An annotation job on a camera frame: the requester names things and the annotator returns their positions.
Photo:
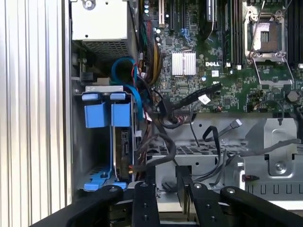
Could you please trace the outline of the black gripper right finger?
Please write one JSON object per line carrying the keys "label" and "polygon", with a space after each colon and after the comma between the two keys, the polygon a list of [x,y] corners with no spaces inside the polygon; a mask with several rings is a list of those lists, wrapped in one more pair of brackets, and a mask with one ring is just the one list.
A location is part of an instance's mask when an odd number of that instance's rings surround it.
{"label": "black gripper right finger", "polygon": [[178,198],[189,221],[200,227],[301,227],[303,218],[234,186],[219,193],[195,183],[186,166],[177,167]]}

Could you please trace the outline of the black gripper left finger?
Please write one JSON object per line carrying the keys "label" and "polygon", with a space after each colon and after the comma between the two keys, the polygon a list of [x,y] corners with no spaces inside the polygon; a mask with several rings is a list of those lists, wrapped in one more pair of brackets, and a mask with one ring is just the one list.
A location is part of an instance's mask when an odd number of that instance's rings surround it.
{"label": "black gripper left finger", "polygon": [[35,227],[159,227],[155,168],[126,189],[106,185],[33,224]]}

